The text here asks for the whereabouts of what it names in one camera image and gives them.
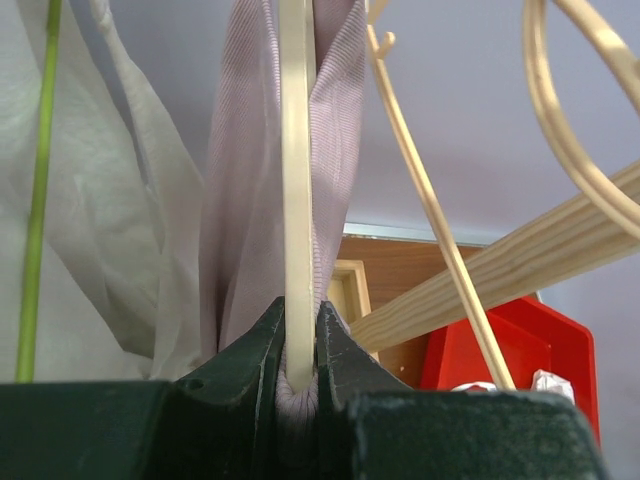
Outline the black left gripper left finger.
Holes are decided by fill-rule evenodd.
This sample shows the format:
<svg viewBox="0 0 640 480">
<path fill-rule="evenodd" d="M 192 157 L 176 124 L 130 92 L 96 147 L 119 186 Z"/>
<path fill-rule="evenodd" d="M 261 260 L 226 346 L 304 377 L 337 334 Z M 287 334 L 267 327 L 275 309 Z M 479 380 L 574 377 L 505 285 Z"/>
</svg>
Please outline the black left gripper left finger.
<svg viewBox="0 0 640 480">
<path fill-rule="evenodd" d="M 276 299 L 241 338 L 170 381 L 7 384 L 5 479 L 273 479 Z"/>
</svg>

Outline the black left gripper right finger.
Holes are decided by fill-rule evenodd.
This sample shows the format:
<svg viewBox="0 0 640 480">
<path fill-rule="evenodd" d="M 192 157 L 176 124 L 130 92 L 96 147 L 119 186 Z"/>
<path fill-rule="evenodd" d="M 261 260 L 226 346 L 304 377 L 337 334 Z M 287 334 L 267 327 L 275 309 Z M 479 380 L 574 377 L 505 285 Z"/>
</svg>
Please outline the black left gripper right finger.
<svg viewBox="0 0 640 480">
<path fill-rule="evenodd" d="M 329 302 L 317 318 L 320 479 L 607 479 L 583 414 L 538 392 L 421 392 L 376 363 Z"/>
</svg>

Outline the lilac tank top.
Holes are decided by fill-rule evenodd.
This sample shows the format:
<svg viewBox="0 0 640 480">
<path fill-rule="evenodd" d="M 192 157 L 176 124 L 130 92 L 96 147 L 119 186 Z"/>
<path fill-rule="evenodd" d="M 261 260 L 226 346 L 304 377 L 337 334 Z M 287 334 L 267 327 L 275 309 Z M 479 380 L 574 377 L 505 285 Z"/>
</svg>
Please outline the lilac tank top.
<svg viewBox="0 0 640 480">
<path fill-rule="evenodd" d="M 314 301 L 341 244 L 359 160 L 365 5 L 312 5 L 316 76 L 309 98 Z M 228 23 L 199 242 L 202 358 L 217 359 L 285 292 L 276 5 L 237 1 Z"/>
</svg>

